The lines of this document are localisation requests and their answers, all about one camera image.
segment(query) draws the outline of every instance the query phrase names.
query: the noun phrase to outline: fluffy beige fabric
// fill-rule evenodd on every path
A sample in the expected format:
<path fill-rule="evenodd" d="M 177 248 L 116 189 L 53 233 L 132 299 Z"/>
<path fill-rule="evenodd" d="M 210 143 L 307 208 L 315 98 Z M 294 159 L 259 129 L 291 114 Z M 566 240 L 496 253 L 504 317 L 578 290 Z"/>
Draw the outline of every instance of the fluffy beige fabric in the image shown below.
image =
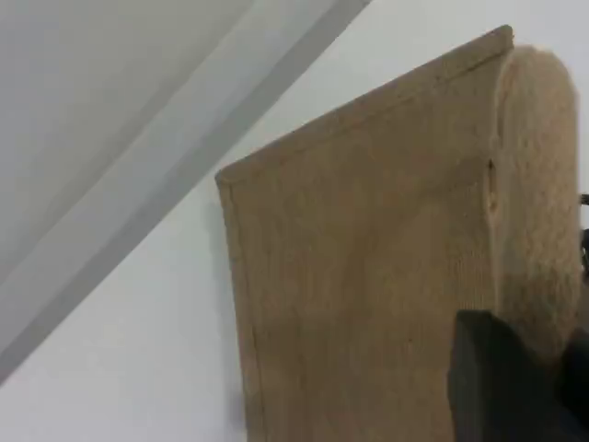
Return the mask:
<path fill-rule="evenodd" d="M 496 106 L 497 311 L 550 363 L 576 326 L 581 290 L 574 86 L 553 54 L 516 48 Z"/>

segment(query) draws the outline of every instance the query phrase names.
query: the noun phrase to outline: plush fur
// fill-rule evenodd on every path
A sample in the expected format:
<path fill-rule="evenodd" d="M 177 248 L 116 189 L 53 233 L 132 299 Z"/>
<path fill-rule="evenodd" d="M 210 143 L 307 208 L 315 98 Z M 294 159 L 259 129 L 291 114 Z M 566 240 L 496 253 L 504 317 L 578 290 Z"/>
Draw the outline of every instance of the plush fur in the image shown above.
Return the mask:
<path fill-rule="evenodd" d="M 497 314 L 552 364 L 576 327 L 581 290 L 576 94 L 557 57 L 520 47 L 502 67 L 495 105 Z"/>

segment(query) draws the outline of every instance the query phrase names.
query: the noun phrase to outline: white wall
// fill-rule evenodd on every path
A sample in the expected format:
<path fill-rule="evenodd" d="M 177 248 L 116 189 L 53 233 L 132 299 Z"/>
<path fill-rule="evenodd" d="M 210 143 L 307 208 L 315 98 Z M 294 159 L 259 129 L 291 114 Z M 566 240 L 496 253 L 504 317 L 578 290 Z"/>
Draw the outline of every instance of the white wall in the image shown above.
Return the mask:
<path fill-rule="evenodd" d="M 375 0 L 222 164 L 502 23 L 564 59 L 584 121 L 589 6 L 487 3 Z M 2 387 L 0 439 L 245 440 L 234 320 L 210 173 Z"/>
<path fill-rule="evenodd" d="M 0 0 L 0 283 L 251 0 Z"/>

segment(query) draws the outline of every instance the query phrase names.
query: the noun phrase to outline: black object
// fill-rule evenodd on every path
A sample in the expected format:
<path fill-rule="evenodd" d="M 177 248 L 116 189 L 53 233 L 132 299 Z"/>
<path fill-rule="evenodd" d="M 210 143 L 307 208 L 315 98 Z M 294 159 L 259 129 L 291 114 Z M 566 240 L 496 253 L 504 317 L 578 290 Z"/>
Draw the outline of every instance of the black object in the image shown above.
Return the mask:
<path fill-rule="evenodd" d="M 581 194 L 581 204 L 589 205 L 589 195 Z M 583 279 L 589 281 L 589 229 L 581 231 L 581 265 L 583 267 Z"/>
<path fill-rule="evenodd" d="M 589 441 L 586 333 L 553 373 L 489 312 L 461 311 L 455 325 L 447 390 L 456 442 Z"/>

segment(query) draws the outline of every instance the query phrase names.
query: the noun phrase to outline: white ceiling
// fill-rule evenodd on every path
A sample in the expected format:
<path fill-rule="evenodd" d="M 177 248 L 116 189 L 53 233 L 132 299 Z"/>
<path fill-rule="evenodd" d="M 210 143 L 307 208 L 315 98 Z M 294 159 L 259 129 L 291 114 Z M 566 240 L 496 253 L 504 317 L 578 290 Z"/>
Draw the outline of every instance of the white ceiling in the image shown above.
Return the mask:
<path fill-rule="evenodd" d="M 0 0 L 0 284 L 252 0 Z"/>

